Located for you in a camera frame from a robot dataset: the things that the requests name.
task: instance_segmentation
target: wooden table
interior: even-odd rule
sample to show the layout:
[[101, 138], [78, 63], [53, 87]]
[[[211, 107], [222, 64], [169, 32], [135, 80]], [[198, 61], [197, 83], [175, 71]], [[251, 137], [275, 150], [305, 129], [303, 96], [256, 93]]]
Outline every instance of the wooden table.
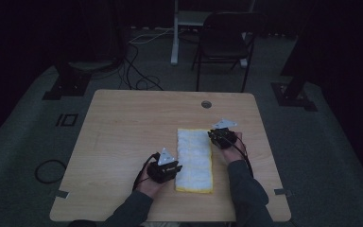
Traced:
[[[212, 107], [205, 109], [207, 100]], [[162, 148], [177, 157], [178, 129], [211, 129], [221, 118], [243, 132], [253, 173], [269, 196], [274, 221], [290, 220], [261, 116], [250, 94], [99, 90], [78, 136], [60, 185], [67, 199], [56, 197], [55, 221], [101, 221], [124, 202], [144, 161]], [[213, 146], [214, 193], [175, 191], [168, 182], [151, 206], [147, 221], [233, 221], [226, 165]]]

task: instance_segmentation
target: hand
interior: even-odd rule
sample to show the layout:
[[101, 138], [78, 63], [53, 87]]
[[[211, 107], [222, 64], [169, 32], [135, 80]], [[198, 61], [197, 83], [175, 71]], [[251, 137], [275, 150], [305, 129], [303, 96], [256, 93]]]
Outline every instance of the hand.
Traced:
[[135, 188], [137, 191], [140, 191], [152, 199], [154, 199], [155, 195], [164, 187], [165, 183], [156, 183], [149, 178], [147, 174], [147, 168], [150, 164], [147, 164], [144, 168], [143, 174], [139, 179], [139, 183]]
[[[235, 142], [235, 145], [241, 150], [245, 151], [245, 147], [243, 143], [241, 142], [242, 133], [236, 132], [235, 135], [237, 136], [237, 141]], [[222, 150], [223, 157], [225, 158], [225, 161], [227, 164], [237, 161], [237, 160], [244, 160], [244, 157], [241, 155], [241, 153], [233, 146], [229, 148], [225, 148]]]

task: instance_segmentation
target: white object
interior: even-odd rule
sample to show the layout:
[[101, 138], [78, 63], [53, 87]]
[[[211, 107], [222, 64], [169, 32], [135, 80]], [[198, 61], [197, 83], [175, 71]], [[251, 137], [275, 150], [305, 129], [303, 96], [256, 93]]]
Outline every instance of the white object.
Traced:
[[229, 128], [229, 127], [233, 127], [233, 126], [237, 126], [237, 123], [235, 123], [234, 121], [222, 118], [219, 122], [212, 125], [212, 128], [213, 129], [225, 129], [225, 128]]
[[166, 148], [162, 149], [161, 156], [159, 157], [158, 166], [169, 164], [175, 161], [175, 158], [167, 151]]
[[207, 130], [178, 129], [178, 160], [182, 170], [176, 175], [176, 190], [212, 193], [211, 141]]

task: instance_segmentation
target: gray sleeve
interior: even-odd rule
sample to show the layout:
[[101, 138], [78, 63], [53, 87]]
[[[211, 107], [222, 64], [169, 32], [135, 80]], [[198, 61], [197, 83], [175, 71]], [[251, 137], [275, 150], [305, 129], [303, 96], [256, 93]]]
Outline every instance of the gray sleeve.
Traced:
[[153, 199], [139, 191], [133, 191], [131, 195], [120, 205], [102, 227], [135, 227], [147, 220], [149, 208]]
[[232, 162], [228, 172], [237, 226], [274, 226], [266, 208], [268, 195], [251, 177], [246, 163], [243, 160]]

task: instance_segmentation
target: yellow sponge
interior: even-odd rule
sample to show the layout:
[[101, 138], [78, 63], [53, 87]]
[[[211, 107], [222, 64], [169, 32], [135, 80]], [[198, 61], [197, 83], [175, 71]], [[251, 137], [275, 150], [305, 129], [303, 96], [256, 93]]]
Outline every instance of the yellow sponge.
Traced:
[[176, 190], [212, 193], [212, 151], [207, 130], [178, 129], [178, 161], [181, 172], [176, 175]]

